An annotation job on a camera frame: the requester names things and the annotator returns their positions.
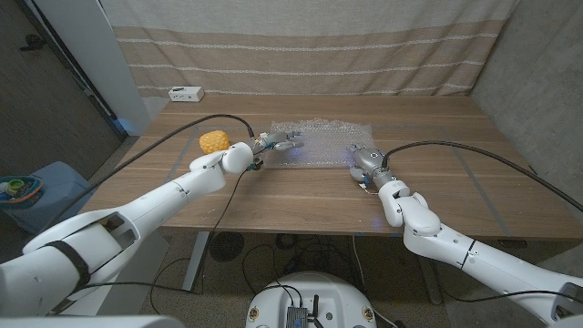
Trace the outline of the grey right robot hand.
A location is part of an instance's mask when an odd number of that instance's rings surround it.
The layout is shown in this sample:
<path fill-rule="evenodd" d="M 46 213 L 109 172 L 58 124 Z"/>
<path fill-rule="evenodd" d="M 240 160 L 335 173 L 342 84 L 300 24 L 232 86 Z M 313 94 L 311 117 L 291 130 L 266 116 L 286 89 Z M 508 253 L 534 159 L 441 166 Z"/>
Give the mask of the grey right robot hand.
<path fill-rule="evenodd" d="M 380 189 L 384 184 L 396 180 L 392 171 L 383 167 L 384 155 L 379 149 L 357 143 L 350 145 L 348 150 L 355 162 L 350 167 L 350 174 L 357 182 L 365 184 L 372 182 Z"/>

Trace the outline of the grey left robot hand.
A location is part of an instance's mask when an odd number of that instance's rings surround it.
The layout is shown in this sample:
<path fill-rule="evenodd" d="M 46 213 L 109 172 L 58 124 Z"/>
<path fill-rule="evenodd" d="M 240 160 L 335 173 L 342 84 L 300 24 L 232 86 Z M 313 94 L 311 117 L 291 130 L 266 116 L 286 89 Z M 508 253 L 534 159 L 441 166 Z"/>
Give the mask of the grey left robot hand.
<path fill-rule="evenodd" d="M 299 131 L 265 132 L 261 133 L 252 145 L 252 153 L 258 155 L 265 150 L 284 151 L 298 149 L 304 146 L 301 141 L 295 140 L 302 135 Z"/>

